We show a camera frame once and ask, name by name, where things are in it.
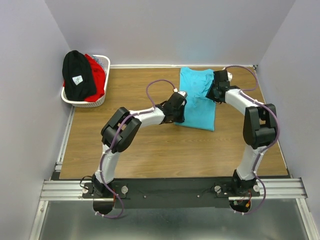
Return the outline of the cyan t shirt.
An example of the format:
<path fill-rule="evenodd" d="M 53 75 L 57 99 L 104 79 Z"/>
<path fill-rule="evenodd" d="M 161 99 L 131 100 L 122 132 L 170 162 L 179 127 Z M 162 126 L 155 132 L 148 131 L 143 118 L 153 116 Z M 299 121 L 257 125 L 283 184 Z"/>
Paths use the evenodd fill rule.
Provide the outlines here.
<path fill-rule="evenodd" d="M 177 125 L 213 132 L 216 103 L 206 98 L 206 94 L 213 83 L 214 71 L 183 67 L 179 76 L 179 89 L 187 92 L 187 103 L 184 109 L 184 122 Z"/>

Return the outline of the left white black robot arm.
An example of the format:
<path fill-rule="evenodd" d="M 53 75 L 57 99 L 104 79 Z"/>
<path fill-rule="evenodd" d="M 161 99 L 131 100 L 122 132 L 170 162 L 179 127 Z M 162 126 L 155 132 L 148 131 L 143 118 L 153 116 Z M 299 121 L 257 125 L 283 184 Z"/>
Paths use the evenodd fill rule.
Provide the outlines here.
<path fill-rule="evenodd" d="M 97 171 L 92 176 L 93 191 L 103 196 L 115 178 L 120 157 L 133 142 L 138 130 L 152 125 L 183 123 L 187 92 L 176 91 L 170 98 L 151 108 L 130 111 L 120 107 L 101 130 L 102 155 Z"/>

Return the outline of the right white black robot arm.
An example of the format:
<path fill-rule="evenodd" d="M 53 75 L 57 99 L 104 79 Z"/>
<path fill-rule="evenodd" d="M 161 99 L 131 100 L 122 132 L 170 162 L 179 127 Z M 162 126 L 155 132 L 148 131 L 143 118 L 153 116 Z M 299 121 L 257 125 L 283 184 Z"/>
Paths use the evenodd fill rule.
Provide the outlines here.
<path fill-rule="evenodd" d="M 261 160 L 278 141 L 280 131 L 276 107 L 249 97 L 238 86 L 231 85 L 231 79 L 226 69 L 215 71 L 206 98 L 229 104 L 244 116 L 242 135 L 246 146 L 231 180 L 232 191 L 239 195 L 253 189 Z"/>

